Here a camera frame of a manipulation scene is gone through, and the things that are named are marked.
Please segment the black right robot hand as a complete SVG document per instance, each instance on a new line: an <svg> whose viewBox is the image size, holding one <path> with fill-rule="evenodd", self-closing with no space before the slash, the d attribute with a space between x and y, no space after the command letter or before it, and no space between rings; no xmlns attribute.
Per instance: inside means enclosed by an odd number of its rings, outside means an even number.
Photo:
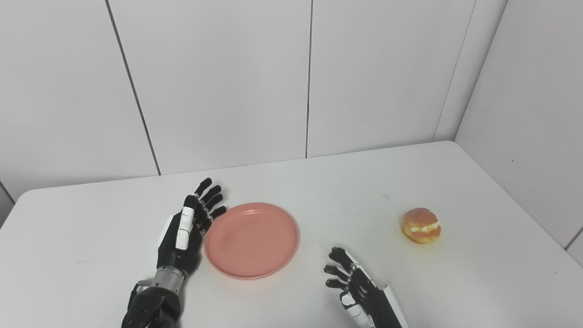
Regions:
<svg viewBox="0 0 583 328"><path fill-rule="evenodd" d="M389 285L379 288L364 267L344 248L333 247L323 271L333 276L328 288L339 289L342 307L359 328L408 328L398 301Z"/></svg>

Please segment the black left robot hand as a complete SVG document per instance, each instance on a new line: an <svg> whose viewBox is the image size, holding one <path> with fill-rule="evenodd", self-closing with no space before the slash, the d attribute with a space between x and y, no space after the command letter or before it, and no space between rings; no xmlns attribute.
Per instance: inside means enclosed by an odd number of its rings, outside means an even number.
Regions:
<svg viewBox="0 0 583 328"><path fill-rule="evenodd" d="M169 222L158 247L157 268L170 266L186 276L196 270L204 236L213 222L227 211L225 206L219 205L223 199L221 185L213 185L210 177L185 197L180 212Z"/></svg>

